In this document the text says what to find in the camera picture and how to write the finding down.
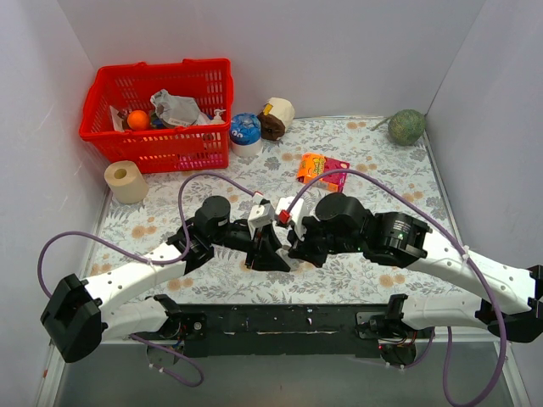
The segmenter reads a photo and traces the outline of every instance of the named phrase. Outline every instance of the red basket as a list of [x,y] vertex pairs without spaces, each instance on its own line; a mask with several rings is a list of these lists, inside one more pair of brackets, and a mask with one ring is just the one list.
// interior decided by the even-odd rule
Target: red basket
[[[195,98],[206,114],[225,109],[222,119],[226,123],[152,131],[113,130],[109,106],[148,111],[154,109],[149,99],[160,89]],[[228,59],[105,66],[87,94],[79,134],[112,163],[127,159],[142,173],[226,168],[232,101]]]

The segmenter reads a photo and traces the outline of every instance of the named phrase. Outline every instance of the floral tablecloth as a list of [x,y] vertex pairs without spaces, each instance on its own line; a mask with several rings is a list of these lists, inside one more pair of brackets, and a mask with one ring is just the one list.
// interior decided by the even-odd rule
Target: floral tablecloth
[[[386,125],[369,131],[375,123],[377,120],[353,117],[295,120],[279,142],[264,141],[259,156],[239,158],[231,153],[228,168],[217,172],[250,190],[263,192],[275,205],[280,197],[295,195],[300,189],[302,184],[295,175],[301,154],[323,153],[379,179],[451,229],[423,141],[413,147],[399,147],[387,138]],[[113,198],[100,236],[138,254],[157,247],[180,226],[177,191],[191,174],[146,176],[150,190],[141,203],[124,205]],[[372,212],[410,213],[386,192],[353,175],[348,175],[344,192],[359,198]],[[314,208],[326,193],[312,188],[305,200]],[[228,198],[232,219],[249,214],[249,195],[220,179],[202,176],[194,179],[183,194],[186,216],[192,216],[212,194]],[[277,228],[277,235],[286,242],[285,230]],[[215,253],[215,258],[200,269],[157,286],[136,300],[166,293],[178,303],[386,303],[394,293],[445,296],[460,291],[433,276],[374,265],[360,254],[329,256],[321,269],[305,263],[297,271],[283,273],[249,270],[244,266],[244,254],[227,248],[216,248]],[[127,261],[100,246],[89,274],[107,272]]]

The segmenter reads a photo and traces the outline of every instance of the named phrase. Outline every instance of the orange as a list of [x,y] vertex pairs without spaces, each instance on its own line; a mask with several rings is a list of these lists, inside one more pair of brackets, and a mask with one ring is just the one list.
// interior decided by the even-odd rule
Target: orange
[[147,130],[149,124],[149,116],[143,110],[134,110],[128,115],[128,125],[134,131]]

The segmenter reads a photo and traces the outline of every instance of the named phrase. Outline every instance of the white wall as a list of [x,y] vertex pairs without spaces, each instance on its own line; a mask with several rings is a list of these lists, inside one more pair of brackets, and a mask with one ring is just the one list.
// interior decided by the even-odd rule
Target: white wall
[[[517,267],[543,262],[542,39],[542,2],[488,0],[428,113],[464,242]],[[533,405],[541,345],[513,345]]]
[[[94,68],[54,0],[5,0],[0,13],[0,402],[33,405],[48,351],[36,279],[55,233],[90,231],[104,195],[77,135]],[[81,269],[87,242],[67,239],[46,258],[46,282]]]
[[484,0],[59,0],[95,68],[232,61],[234,111],[424,113]]

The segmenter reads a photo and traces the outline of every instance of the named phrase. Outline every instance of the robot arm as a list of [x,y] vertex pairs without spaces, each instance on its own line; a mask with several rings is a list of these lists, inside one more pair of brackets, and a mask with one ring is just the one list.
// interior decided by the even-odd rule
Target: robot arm
[[[249,218],[231,222],[228,201],[219,196],[207,198],[187,221],[190,249],[183,261],[153,264],[183,253],[187,243],[181,228],[144,256],[149,259],[147,264],[130,263],[81,282],[70,275],[55,289],[42,314],[42,324],[67,362],[90,354],[103,339],[133,332],[156,332],[160,338],[200,337],[205,313],[189,312],[188,306],[180,306],[165,295],[136,303],[128,301],[198,269],[213,257],[213,245],[222,245],[245,252],[245,264],[254,270],[288,272],[300,259],[321,267],[329,254],[362,253],[374,263],[424,272],[469,292],[458,298],[393,295],[388,304],[357,313],[356,331],[361,338],[390,337],[391,332],[414,332],[430,326],[475,326],[498,334],[495,315],[479,280],[448,241],[432,233],[426,223],[397,212],[373,215],[357,199],[338,192],[320,201],[315,216],[309,216],[305,203],[299,200],[284,222],[281,213],[291,202],[292,198],[282,198],[274,211],[269,201],[255,195]],[[273,230],[276,219],[279,226],[291,228],[288,252]],[[541,267],[520,270],[475,253],[470,252],[470,256],[483,271],[506,314],[508,339],[535,339],[543,331],[539,302],[543,287]],[[298,320],[288,323],[299,329]],[[274,321],[266,324],[271,324],[272,330],[281,328]],[[330,324],[333,322],[324,326],[329,331],[342,329]]]

